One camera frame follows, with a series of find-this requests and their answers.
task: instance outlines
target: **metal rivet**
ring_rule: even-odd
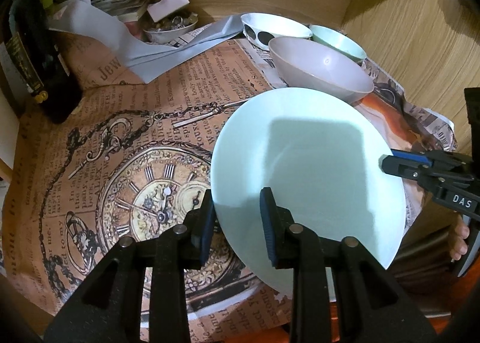
[[[344,241],[346,245],[352,248],[355,248],[359,244],[359,241],[352,236],[345,237]]]
[[[118,243],[122,248],[130,247],[134,243],[134,239],[130,236],[123,236],[123,237],[120,237],[120,239],[118,240]]]
[[[183,224],[178,224],[173,227],[173,232],[175,234],[182,234],[182,233],[185,233],[186,231],[187,231],[187,227],[186,225],[183,225]]]
[[[299,234],[303,232],[303,227],[300,224],[292,224],[289,226],[290,232]]]

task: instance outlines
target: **pocket watch illustration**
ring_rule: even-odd
[[[185,142],[152,142],[114,171],[98,201],[97,234],[105,254],[122,236],[137,241],[158,237],[183,222],[210,187],[211,153]],[[185,291],[195,293],[218,281],[234,259],[223,234],[212,240],[210,258],[200,270],[187,270]],[[150,291],[151,271],[145,274]]]

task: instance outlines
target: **white bowl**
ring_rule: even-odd
[[[367,58],[366,52],[349,37],[323,26],[310,26],[312,39],[322,45],[336,49],[354,62]]]
[[[263,50],[268,50],[268,42],[276,37],[310,38],[311,30],[286,17],[270,14],[251,13],[241,16],[243,34],[247,39]]]
[[[380,169],[388,154],[375,127],[333,96],[281,88],[253,97],[213,151],[212,197],[228,242],[263,282],[292,293],[292,271],[275,270],[267,256],[259,197],[268,186],[295,222],[338,241],[355,236],[387,268],[406,214],[402,179]]]
[[[167,32],[156,32],[150,30],[143,30],[148,37],[150,42],[155,42],[159,45],[168,44],[170,41],[178,38],[179,36],[186,34],[187,32],[193,31],[195,28],[196,23],[192,23],[187,27],[183,27],[181,29],[169,30]]]
[[[300,38],[274,38],[269,43],[275,68],[290,87],[311,88],[353,103],[373,91],[373,80],[339,52]]]

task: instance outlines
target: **watch sub-dial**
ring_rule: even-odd
[[[175,208],[179,184],[159,179],[148,183],[135,197],[131,210],[131,227],[138,241],[158,237],[185,218]]]
[[[208,185],[199,181],[189,181],[179,188],[175,198],[175,208],[185,216],[190,210],[197,209],[202,204],[203,195]]]

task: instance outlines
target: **green bowl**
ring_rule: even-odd
[[[310,26],[310,30],[315,42],[331,47],[357,63],[367,58],[366,52],[356,42],[335,30],[314,25]]]

